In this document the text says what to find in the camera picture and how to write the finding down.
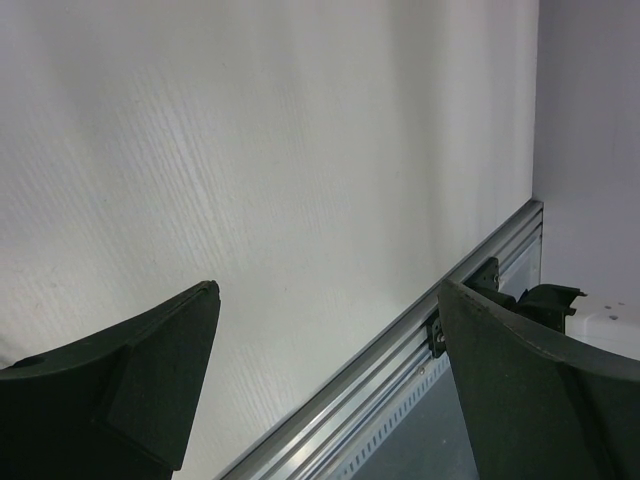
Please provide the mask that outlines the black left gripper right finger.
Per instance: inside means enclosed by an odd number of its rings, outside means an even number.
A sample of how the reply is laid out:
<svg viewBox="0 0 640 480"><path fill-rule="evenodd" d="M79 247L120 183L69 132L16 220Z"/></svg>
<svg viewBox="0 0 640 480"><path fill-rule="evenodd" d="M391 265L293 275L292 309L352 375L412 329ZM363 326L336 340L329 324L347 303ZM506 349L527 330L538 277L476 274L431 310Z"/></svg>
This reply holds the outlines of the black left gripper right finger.
<svg viewBox="0 0 640 480"><path fill-rule="evenodd" d="M480 478L638 478L637 360L451 280L438 307Z"/></svg>

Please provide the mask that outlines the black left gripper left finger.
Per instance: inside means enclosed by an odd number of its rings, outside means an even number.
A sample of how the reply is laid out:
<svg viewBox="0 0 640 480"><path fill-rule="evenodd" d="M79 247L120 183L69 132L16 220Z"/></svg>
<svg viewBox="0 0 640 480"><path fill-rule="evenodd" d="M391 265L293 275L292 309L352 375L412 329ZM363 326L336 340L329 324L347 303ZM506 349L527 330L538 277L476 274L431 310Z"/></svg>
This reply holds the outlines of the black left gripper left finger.
<svg viewBox="0 0 640 480"><path fill-rule="evenodd" d="M203 281L1 371L4 479L169 479L193 427L221 307Z"/></svg>

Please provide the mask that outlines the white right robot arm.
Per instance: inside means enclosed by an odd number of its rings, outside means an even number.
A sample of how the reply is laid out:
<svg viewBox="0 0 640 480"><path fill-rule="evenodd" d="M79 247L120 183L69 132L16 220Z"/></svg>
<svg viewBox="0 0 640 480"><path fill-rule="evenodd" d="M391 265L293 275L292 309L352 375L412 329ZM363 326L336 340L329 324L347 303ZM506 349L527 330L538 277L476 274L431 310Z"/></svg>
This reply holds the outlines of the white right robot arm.
<svg viewBox="0 0 640 480"><path fill-rule="evenodd" d="M639 359L639 305L587 294L579 288L541 284L523 293L520 315L575 340Z"/></svg>

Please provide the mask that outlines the aluminium mounting rail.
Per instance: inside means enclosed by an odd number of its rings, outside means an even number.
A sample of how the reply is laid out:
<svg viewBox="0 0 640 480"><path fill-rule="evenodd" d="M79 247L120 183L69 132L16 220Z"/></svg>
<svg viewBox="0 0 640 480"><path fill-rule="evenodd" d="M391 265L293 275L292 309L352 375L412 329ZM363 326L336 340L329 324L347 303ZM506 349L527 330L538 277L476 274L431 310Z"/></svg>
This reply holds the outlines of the aluminium mounting rail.
<svg viewBox="0 0 640 480"><path fill-rule="evenodd" d="M427 291L225 479L475 479Z"/></svg>

